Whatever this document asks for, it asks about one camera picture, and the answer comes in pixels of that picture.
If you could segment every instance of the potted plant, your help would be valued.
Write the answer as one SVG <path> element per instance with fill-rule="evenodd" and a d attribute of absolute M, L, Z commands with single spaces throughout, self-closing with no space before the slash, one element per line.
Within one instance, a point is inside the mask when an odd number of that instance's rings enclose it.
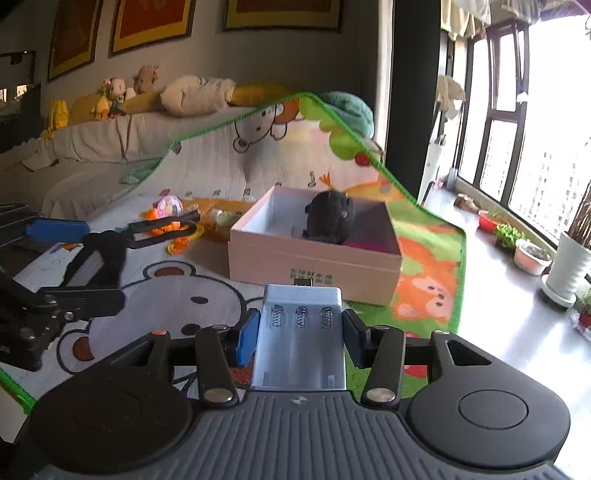
<path fill-rule="evenodd" d="M 494 233 L 495 228 L 502 223 L 500 213 L 489 212 L 487 210 L 478 211 L 478 226 L 486 233 Z"/>
<path fill-rule="evenodd" d="M 560 234 L 554 265 L 542 276 L 542 291 L 558 305 L 572 307 L 574 292 L 591 267 L 591 182 L 568 232 Z"/>
<path fill-rule="evenodd" d="M 496 244 L 502 249 L 510 252 L 515 250 L 515 242 L 517 240 L 525 238 L 523 232 L 520 232 L 517 228 L 507 223 L 500 223 L 497 225 L 494 234 L 496 237 Z"/>
<path fill-rule="evenodd" d="M 529 240 L 520 238 L 515 242 L 515 246 L 515 256 L 513 257 L 515 265 L 530 275 L 541 275 L 552 262 L 552 257 L 546 250 L 534 245 Z"/>
<path fill-rule="evenodd" d="M 573 317 L 574 327 L 585 338 L 591 340 L 591 289 L 587 291 L 581 302 L 583 303 L 583 310 L 581 310 L 578 317 Z"/>

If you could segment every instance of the cartoon bear print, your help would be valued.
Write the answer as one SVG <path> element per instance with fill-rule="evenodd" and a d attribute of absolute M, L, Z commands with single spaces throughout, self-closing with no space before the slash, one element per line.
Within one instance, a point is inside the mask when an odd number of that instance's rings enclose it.
<path fill-rule="evenodd" d="M 117 315 L 91 319 L 86 328 L 60 338 L 57 361 L 62 369 L 74 375 L 155 330 L 167 330 L 177 339 L 211 325 L 233 326 L 260 299 L 245 300 L 225 280 L 198 274 L 185 262 L 149 265 L 143 276 L 122 288 L 125 307 Z M 262 294 L 261 287 L 245 288 Z"/>
<path fill-rule="evenodd" d="M 234 122 L 236 140 L 233 147 L 238 153 L 246 153 L 252 144 L 260 142 L 267 135 L 279 141 L 287 135 L 287 124 L 299 113 L 299 100 L 292 99 L 249 115 Z"/>

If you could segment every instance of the green mat border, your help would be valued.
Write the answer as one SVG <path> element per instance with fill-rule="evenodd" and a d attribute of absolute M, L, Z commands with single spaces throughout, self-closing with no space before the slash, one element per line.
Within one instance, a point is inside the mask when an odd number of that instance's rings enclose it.
<path fill-rule="evenodd" d="M 422 210 L 423 212 L 425 212 L 426 214 L 428 214 L 432 218 L 435 218 L 435 219 L 440 220 L 442 222 L 449 223 L 450 225 L 453 225 L 452 223 L 435 215 L 433 212 L 429 211 L 424 206 L 419 204 L 415 200 L 415 198 L 412 195 L 410 195 L 408 190 L 405 189 L 400 184 L 400 182 L 394 177 L 394 175 L 392 175 L 392 173 L 390 173 L 390 171 L 384 165 L 382 165 L 377 158 L 375 158 L 375 156 L 370 152 L 370 150 L 366 147 L 366 145 L 359 139 L 357 134 L 355 132 L 353 132 L 353 130 L 351 130 L 349 128 L 349 126 L 346 123 L 344 123 L 338 117 L 338 115 L 336 115 L 334 113 L 334 111 L 332 109 L 328 108 L 326 106 L 326 104 L 319 97 L 317 97 L 313 93 L 307 93 L 307 92 L 295 93 L 293 95 L 288 95 L 286 97 L 283 97 L 279 100 L 274 100 L 272 102 L 266 103 L 265 105 L 259 106 L 259 107 L 255 108 L 254 110 L 252 110 L 248 113 L 245 113 L 244 115 L 236 116 L 233 119 L 228 120 L 227 122 L 221 123 L 215 127 L 208 127 L 208 128 L 205 128 L 195 134 L 186 135 L 185 137 L 181 137 L 177 140 L 174 140 L 168 146 L 166 154 L 162 157 L 162 159 L 158 163 L 158 166 L 156 166 L 154 171 L 144 181 L 151 178 L 152 175 L 154 175 L 158 171 L 158 169 L 161 168 L 163 160 L 166 158 L 166 156 L 168 156 L 168 154 L 170 153 L 170 151 L 172 150 L 172 148 L 175 144 L 177 144 L 179 142 L 183 142 L 185 140 L 190 140 L 191 138 L 201 137 L 201 136 L 208 134 L 210 132 L 224 128 L 230 124 L 233 124 L 234 122 L 240 121 L 240 120 L 242 120 L 246 117 L 249 117 L 251 115 L 255 115 L 256 113 L 263 111 L 265 108 L 267 108 L 271 105 L 276 105 L 278 103 L 286 102 L 288 100 L 302 99 L 302 98 L 308 98 L 310 100 L 313 100 L 315 103 L 317 103 L 317 105 L 320 107 L 320 109 L 328 117 L 330 117 L 330 119 L 337 126 L 339 126 L 341 129 L 343 129 L 345 132 L 347 132 L 352 137 L 354 142 L 357 144 L 357 146 L 359 147 L 359 150 L 364 152 L 369 157 L 373 167 L 376 168 L 380 173 L 382 173 L 388 180 L 390 180 L 403 193 L 403 195 L 407 198 L 407 200 L 413 202 L 416 206 L 418 206 L 418 208 L 420 210 Z M 141 185 L 141 183 L 134 186 L 134 188 L 131 189 L 130 191 L 128 191 L 126 193 L 126 195 L 133 192 L 140 185 Z M 462 312 L 462 304 L 464 301 L 464 285 L 465 285 L 465 279 L 466 279 L 466 232 L 461 227 L 458 227 L 457 225 L 453 225 L 453 226 L 459 230 L 459 232 L 462 236 L 462 247 L 460 249 L 460 270 L 459 270 L 459 274 L 458 274 L 456 298 L 455 298 L 455 302 L 454 302 L 454 306 L 453 306 L 452 317 L 450 318 L 450 320 L 448 322 L 447 328 L 449 329 L 449 331 L 456 333 L 457 328 L 460 325 L 460 314 Z M 19 402 L 22 405 L 22 409 L 25 414 L 28 415 L 31 412 L 31 409 L 33 408 L 33 405 L 35 404 L 35 402 L 37 400 L 29 392 L 27 392 L 24 388 L 22 388 L 2 368 L 0 368 L 0 387 L 2 387 L 12 398 L 14 398 L 14 400 L 16 400 L 17 402 Z"/>

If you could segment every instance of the play mat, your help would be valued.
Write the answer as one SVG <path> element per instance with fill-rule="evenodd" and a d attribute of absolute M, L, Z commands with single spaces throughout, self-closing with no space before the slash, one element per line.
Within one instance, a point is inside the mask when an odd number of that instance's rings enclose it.
<path fill-rule="evenodd" d="M 465 277 L 464 232 L 418 205 L 366 144 L 311 94 L 179 139 L 133 192 L 89 223 L 93 231 L 125 227 L 168 193 L 208 208 L 228 200 L 248 208 L 277 184 L 333 188 L 384 201 L 403 256 L 395 299 L 390 307 L 349 306 L 369 325 L 396 326 L 414 337 L 427 338 L 436 329 L 456 331 Z M 31 290 L 58 285 L 77 252 L 56 245 L 17 280 Z M 312 278 L 314 285 L 339 283 L 330 272 L 285 268 L 294 278 Z M 165 329 L 180 338 L 194 334 L 195 325 L 233 325 L 247 308 L 260 306 L 263 293 L 261 286 L 229 280 L 227 245 L 203 239 L 174 257 L 164 245 L 128 251 L 122 286 L 125 308 L 115 317 L 67 325 L 45 352 L 41 371 L 1 365 L 0 381 L 26 411 L 58 383 L 149 331 Z M 187 379 L 193 372 L 175 371 L 179 388 L 190 395 L 195 389 Z M 368 371 L 355 369 L 347 358 L 347 372 L 348 388 L 359 394 Z M 248 388 L 250 373 L 249 368 L 233 372 L 239 388 Z M 416 393 L 426 376 L 426 367 L 405 367 L 403 395 Z"/>

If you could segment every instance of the black pillar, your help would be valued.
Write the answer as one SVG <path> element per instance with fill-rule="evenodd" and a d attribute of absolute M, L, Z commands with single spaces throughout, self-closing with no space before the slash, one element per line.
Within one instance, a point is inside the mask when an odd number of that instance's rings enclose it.
<path fill-rule="evenodd" d="M 431 136 L 439 65 L 439 0 L 395 0 L 386 167 L 416 198 Z"/>

